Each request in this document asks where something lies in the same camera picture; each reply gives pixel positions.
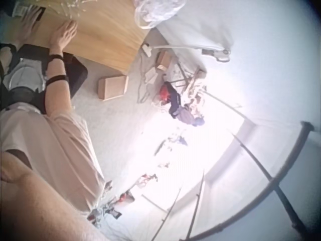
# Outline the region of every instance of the desk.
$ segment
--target desk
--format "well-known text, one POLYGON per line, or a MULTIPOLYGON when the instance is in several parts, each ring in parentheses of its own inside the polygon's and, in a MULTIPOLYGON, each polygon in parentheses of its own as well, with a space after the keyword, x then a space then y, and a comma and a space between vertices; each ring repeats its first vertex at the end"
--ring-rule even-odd
MULTIPOLYGON (((66 4, 66 1, 28 0, 28 2, 47 9, 36 28, 34 37, 27 43, 48 48, 53 30, 69 19, 60 5, 60 3, 66 4), (49 8, 48 4, 60 14, 49 8)), ((135 7, 132 0, 98 0, 83 4, 81 9, 86 11, 71 9, 73 19, 78 21, 78 31, 64 52, 107 65, 126 74, 148 33, 148 30, 140 29, 134 21, 135 7)), ((18 18, 9 20, 4 42, 13 39, 17 21, 18 18)))

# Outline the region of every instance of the cardboard box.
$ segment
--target cardboard box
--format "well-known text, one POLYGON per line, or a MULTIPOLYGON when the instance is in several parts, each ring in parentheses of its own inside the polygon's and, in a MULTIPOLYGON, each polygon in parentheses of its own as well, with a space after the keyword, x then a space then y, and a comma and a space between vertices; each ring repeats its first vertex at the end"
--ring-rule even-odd
POLYGON ((157 58, 156 68, 162 71, 166 71, 171 64, 171 60, 171 54, 166 50, 162 50, 157 58))
POLYGON ((98 81, 98 98, 109 100, 122 97, 128 86, 128 76, 103 78, 98 81))

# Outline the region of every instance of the black wristband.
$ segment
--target black wristband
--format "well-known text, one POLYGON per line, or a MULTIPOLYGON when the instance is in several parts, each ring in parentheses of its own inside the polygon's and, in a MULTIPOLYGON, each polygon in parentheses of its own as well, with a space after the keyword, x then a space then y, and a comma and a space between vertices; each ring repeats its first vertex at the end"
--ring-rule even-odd
POLYGON ((69 79, 66 75, 56 75, 54 77, 51 77, 50 79, 47 80, 46 82, 46 86, 52 84, 53 82, 56 82, 58 80, 66 80, 67 82, 69 82, 69 79))
POLYGON ((48 63, 53 61, 54 59, 60 59, 64 61, 64 57, 61 56, 60 54, 52 54, 52 55, 49 55, 48 63))

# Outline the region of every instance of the white plastic bag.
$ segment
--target white plastic bag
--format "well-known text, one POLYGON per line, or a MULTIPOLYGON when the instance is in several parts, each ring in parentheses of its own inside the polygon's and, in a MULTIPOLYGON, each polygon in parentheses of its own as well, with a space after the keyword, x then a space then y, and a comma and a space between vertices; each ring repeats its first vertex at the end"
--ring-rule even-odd
POLYGON ((174 16, 186 4, 186 0, 134 0, 134 4, 136 24, 142 29, 151 29, 174 16))

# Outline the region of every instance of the white t-shirt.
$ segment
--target white t-shirt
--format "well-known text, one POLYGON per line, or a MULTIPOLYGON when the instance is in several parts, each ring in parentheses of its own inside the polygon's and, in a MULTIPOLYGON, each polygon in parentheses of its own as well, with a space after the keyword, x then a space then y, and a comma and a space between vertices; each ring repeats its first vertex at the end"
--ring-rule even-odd
POLYGON ((82 215, 97 206, 105 180, 86 122, 76 113, 48 117, 16 103, 1 112, 1 141, 2 151, 24 152, 32 169, 82 215))

